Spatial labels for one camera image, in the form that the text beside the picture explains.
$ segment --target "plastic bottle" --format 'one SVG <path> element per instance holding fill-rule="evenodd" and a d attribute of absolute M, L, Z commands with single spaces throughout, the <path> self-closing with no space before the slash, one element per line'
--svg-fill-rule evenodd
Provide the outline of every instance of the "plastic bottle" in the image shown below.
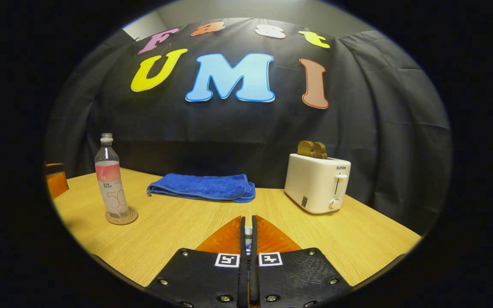
<path fill-rule="evenodd" d="M 100 142 L 100 150 L 94 157 L 98 187 L 100 187 L 102 199 L 110 216 L 123 218 L 128 216 L 130 211 L 121 183 L 119 156 L 111 147 L 113 135 L 110 133 L 102 134 Z"/>

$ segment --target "blue towel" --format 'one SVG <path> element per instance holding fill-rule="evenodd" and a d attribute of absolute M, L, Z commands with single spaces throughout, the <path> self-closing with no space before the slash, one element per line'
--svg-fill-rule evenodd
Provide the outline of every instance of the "blue towel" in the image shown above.
<path fill-rule="evenodd" d="M 246 174 L 227 177 L 197 177 L 169 173 L 160 180 L 149 184 L 147 195 L 158 193 L 189 199 L 210 199 L 246 203 L 256 195 L 254 183 Z"/>

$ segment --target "white toaster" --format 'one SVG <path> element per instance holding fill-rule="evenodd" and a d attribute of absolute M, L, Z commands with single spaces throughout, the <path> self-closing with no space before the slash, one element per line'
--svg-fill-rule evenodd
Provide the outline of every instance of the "white toaster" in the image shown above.
<path fill-rule="evenodd" d="M 351 163 L 290 154 L 284 191 L 313 214 L 338 210 L 346 195 Z"/>

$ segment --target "table surface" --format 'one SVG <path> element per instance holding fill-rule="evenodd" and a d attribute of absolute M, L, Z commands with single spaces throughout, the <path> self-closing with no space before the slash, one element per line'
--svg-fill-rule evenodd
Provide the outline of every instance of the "table surface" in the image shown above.
<path fill-rule="evenodd" d="M 117 226 L 106 221 L 96 174 L 68 179 L 70 189 L 54 199 L 62 222 L 83 248 L 123 275 L 147 286 L 179 248 L 195 249 L 237 216 L 260 215 L 302 249 L 319 248 L 350 285 L 355 285 L 407 253 L 420 236 L 359 201 L 345 197 L 326 214 L 301 209 L 283 189 L 256 188 L 249 203 L 193 200 L 152 194 L 158 175 L 121 168 L 123 190 L 138 219 Z"/>

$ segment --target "wall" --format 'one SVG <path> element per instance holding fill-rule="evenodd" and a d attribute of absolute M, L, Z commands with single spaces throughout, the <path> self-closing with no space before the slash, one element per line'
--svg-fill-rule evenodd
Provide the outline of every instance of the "wall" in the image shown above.
<path fill-rule="evenodd" d="M 134 39 L 143 39 L 197 21 L 231 17 L 286 21 L 335 37 L 374 30 L 362 20 L 319 0 L 178 0 L 140 18 L 124 30 Z"/>

